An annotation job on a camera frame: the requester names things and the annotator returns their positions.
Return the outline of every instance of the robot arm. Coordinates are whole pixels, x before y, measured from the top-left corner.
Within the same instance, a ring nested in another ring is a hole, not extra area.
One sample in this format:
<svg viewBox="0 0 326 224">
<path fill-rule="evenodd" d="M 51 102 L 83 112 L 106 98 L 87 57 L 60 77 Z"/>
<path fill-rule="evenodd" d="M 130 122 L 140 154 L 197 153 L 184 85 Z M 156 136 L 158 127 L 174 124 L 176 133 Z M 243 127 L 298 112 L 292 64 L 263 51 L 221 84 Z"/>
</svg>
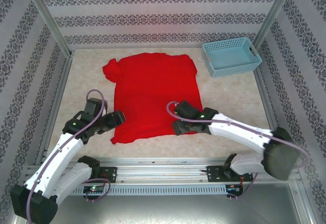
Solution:
<svg viewBox="0 0 326 224">
<path fill-rule="evenodd" d="M 70 160 L 87 144 L 90 137 L 109 131 L 125 121 L 124 114 L 120 111 L 106 114 L 107 103 L 105 102 L 105 110 L 102 116 L 87 130 L 73 138 L 65 147 L 61 148 L 69 138 L 88 125 L 99 114 L 101 104 L 102 100 L 96 98 L 88 99 L 84 111 L 78 112 L 66 123 L 57 145 L 41 167 L 23 186 L 15 185 L 12 188 L 10 197 L 16 215 L 25 219 L 27 218 L 26 204 L 35 181 L 38 181 L 38 184 L 31 198 L 31 218 L 36 224 L 46 224 L 52 221 L 58 206 L 78 185 L 88 179 L 99 177 L 100 162 L 91 157 L 83 156 L 70 172 L 60 178 Z M 48 163 L 51 156 L 59 148 L 61 149 L 60 153 Z M 45 171 L 41 179 L 37 180 L 40 172 L 44 168 Z"/>
<path fill-rule="evenodd" d="M 267 172 L 276 179 L 287 180 L 300 154 L 297 149 L 289 145 L 260 135 L 265 134 L 293 142 L 289 133 L 283 128 L 278 127 L 275 131 L 272 131 L 270 129 L 253 127 L 226 117 L 224 114 L 220 114 L 217 110 L 211 108 L 204 108 L 200 112 L 186 101 L 180 102 L 174 108 L 174 112 L 185 119 L 229 122 L 189 123 L 178 120 L 173 123 L 173 128 L 177 135 L 195 131 L 224 136 L 256 151 L 256 153 L 249 155 L 231 154 L 224 164 L 224 174 L 228 177 L 244 175 L 246 173 Z M 233 123 L 244 128 L 250 128 L 255 132 L 239 128 Z"/>
</svg>

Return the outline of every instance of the beige floor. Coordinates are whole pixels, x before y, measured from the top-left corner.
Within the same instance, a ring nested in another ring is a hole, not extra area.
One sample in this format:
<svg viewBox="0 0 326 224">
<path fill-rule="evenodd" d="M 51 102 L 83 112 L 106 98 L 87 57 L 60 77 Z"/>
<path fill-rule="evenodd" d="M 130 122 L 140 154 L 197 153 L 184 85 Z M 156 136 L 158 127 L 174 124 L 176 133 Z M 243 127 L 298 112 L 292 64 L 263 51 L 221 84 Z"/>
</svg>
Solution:
<svg viewBox="0 0 326 224">
<path fill-rule="evenodd" d="M 202 58 L 201 48 L 137 48 L 137 49 L 79 49 L 76 51 L 67 85 L 53 130 L 48 153 L 62 133 L 65 122 L 85 107 L 90 89 L 99 89 L 113 110 L 115 83 L 105 79 L 102 66 L 110 59 L 117 60 L 142 52 L 188 54 L 197 70 L 197 83 L 203 107 L 211 107 L 235 120 L 268 128 L 258 88 L 252 72 L 211 78 Z M 230 139 L 208 134 L 166 135 L 139 139 L 131 144 L 112 145 L 114 131 L 96 135 L 76 155 L 92 157 L 227 157 L 230 153 L 252 152 Z"/>
</svg>

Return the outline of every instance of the patterned wallpaper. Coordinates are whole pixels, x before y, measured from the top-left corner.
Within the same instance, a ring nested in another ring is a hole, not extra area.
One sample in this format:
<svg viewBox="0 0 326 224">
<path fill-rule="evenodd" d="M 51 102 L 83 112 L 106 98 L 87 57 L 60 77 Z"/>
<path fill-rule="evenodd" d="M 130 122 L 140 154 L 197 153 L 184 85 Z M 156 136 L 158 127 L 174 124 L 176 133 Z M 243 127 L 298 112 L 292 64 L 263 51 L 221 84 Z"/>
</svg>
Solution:
<svg viewBox="0 0 326 224">
<path fill-rule="evenodd" d="M 34 164 L 65 58 L 31 0 L 0 0 L 0 223 L 9 192 Z"/>
<path fill-rule="evenodd" d="M 45 0 L 71 49 L 254 39 L 274 0 Z"/>
<path fill-rule="evenodd" d="M 311 156 L 301 174 L 317 223 L 326 223 L 325 8 L 325 0 L 286 0 L 260 65 L 277 123 Z"/>
</svg>

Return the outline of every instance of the red t-shirt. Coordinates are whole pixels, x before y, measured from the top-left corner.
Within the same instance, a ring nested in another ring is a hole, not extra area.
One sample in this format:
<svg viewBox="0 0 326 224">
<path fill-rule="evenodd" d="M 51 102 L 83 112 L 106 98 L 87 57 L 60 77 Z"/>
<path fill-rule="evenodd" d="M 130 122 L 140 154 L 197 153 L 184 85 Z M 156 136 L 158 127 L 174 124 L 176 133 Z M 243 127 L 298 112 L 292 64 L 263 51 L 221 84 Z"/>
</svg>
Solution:
<svg viewBox="0 0 326 224">
<path fill-rule="evenodd" d="M 172 123 L 176 119 L 166 112 L 166 105 L 173 100 L 186 100 L 202 110 L 197 70 L 188 55 L 137 54 L 119 62 L 110 60 L 103 72 L 117 84 L 114 110 L 126 117 L 115 130 L 113 144 L 174 134 Z"/>
</svg>

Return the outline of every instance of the plastic basket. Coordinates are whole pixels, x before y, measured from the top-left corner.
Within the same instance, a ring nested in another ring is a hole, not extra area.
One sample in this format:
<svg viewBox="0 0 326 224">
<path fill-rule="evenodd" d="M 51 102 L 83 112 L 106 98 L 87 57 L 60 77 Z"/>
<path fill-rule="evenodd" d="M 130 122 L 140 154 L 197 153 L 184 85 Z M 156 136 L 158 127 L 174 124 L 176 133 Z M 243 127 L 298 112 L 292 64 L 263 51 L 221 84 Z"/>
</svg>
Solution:
<svg viewBox="0 0 326 224">
<path fill-rule="evenodd" d="M 248 37 L 204 43 L 203 49 L 213 78 L 253 71 L 262 62 Z"/>
</svg>

